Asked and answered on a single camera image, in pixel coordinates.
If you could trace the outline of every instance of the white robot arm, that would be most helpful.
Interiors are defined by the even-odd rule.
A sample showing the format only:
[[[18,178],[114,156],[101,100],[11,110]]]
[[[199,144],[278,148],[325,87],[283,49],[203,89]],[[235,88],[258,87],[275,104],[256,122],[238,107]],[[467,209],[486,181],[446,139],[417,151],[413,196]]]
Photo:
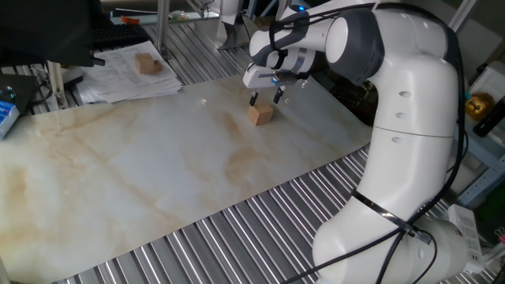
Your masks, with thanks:
[[[274,27],[252,37],[254,63],[243,79],[249,88],[292,84],[306,76],[318,52],[324,52],[337,74],[355,84],[369,80],[379,93],[361,183],[347,205],[318,229],[312,252],[315,265],[395,232],[411,220],[443,187],[454,139],[458,107],[454,33],[427,17],[398,9],[368,7],[349,9],[334,18],[317,16],[366,2],[371,1],[334,0],[307,10],[290,7],[280,21],[289,21],[288,29]],[[419,283],[438,282],[463,270],[466,242],[453,224],[423,217],[414,225],[438,245],[436,261]],[[419,237],[399,243],[384,283],[412,283],[428,267],[435,244],[426,245]],[[325,267],[320,282],[374,283],[392,243],[393,238],[388,239]]]

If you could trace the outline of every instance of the electronic equipment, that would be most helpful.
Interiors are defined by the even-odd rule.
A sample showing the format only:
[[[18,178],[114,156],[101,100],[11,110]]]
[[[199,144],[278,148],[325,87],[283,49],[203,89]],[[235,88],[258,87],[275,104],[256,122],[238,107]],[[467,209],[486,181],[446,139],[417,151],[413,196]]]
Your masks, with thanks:
[[[121,47],[150,40],[147,32],[138,24],[117,24],[92,30],[94,48]]]

